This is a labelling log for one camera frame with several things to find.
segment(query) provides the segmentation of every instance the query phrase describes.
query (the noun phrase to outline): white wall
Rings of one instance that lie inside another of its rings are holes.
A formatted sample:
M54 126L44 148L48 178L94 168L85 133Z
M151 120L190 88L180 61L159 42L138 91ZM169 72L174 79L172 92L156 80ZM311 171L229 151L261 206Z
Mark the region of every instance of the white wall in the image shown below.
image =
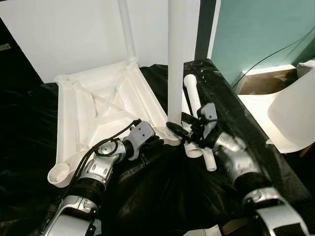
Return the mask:
M199 1L185 0L185 61L193 60ZM167 64L167 0L128 0L140 66ZM116 0L8 0L0 17L44 82L126 59Z

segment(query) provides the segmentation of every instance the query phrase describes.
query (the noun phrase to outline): black cloth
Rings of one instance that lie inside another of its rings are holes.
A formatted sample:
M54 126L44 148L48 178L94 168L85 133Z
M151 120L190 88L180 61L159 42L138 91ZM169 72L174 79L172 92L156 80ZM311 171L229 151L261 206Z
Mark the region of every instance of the black cloth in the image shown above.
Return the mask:
M39 75L0 18L0 45L6 43L10 45L10 49L0 51L0 90L18 89L28 92L42 84Z
M36 235L58 189L47 182L56 161L58 86L0 92L0 235Z
M167 66L140 69L167 112ZM307 189L277 149L266 145L267 136L217 68L209 60L193 61L185 63L187 74L197 77L201 104L215 103L225 131L246 142L250 155L279 191L293 204L309 200ZM183 146L158 147L136 161L115 166L101 208L102 231L105 235L183 235L244 216L240 196L219 160L217 166L215 172L208 172L203 158L187 158Z
M251 155L267 170L292 203L308 191L210 61L185 64L197 76L202 104L216 104L220 122L245 140ZM142 67L142 73L167 111L167 67ZM1 97L0 235L34 235L48 204L62 189L47 182L56 160L58 87L44 84L28 93L6 90ZM183 147L142 150L135 161L114 166L104 193L102 230L113 235L183 235L187 230L223 225L243 216L239 196L217 160L206 171L202 158L187 158Z

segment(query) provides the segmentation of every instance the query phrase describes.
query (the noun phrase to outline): teal wall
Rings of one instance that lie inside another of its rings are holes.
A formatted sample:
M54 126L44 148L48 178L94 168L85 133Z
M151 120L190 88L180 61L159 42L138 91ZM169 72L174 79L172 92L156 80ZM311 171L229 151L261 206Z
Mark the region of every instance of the teal wall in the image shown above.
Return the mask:
M315 0L221 0L212 61L233 85L242 70L315 27ZM303 42L255 68L306 61L315 55L315 30Z

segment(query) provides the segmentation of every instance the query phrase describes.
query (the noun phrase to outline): white cylinder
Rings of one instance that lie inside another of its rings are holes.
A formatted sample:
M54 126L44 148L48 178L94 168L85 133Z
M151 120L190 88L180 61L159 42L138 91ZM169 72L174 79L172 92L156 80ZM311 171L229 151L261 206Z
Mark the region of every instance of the white cylinder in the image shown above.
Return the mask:
M217 169L215 157L213 155L212 149L205 147L203 150L203 158L205 159L206 168L208 171L215 171Z
M181 125L186 4L168 1L168 121Z
M129 12L126 0L118 0L120 18L124 31L125 44L127 49L128 61L136 61L136 52L134 49Z
M48 182L55 185L58 188L66 187L72 177L69 177L69 165L66 163L60 163L54 166L48 173Z
M185 112L190 115L190 110L189 110L189 106L188 106L184 91L182 92L182 112Z
M203 151L200 147L195 143L188 143L187 141L184 143L185 153L187 157L197 158L202 156Z
M192 115L196 118L197 110L201 107L198 90L197 90L197 80L194 75L187 75L184 78L184 85L187 88L187 93L191 105Z

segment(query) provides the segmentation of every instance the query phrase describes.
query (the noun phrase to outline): white vertical pole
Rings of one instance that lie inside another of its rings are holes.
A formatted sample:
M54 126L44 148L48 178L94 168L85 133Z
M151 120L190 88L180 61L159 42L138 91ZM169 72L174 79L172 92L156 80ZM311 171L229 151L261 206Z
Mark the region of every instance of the white vertical pole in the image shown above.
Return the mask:
M168 1L168 121L181 125L186 1Z
M119 11L120 11L120 18L122 20L122 25L123 25L128 61L136 61L137 57L136 57L136 52L134 49L127 2L126 0L118 0L118 5L119 5Z
M215 43L216 31L217 31L217 26L218 26L218 21L219 21L220 7L221 7L221 0L217 0L216 6L215 6L215 13L213 15L213 21L212 21L212 27L211 27L211 36L210 36L208 55L207 55L207 58L209 58L209 59L211 59L213 45Z

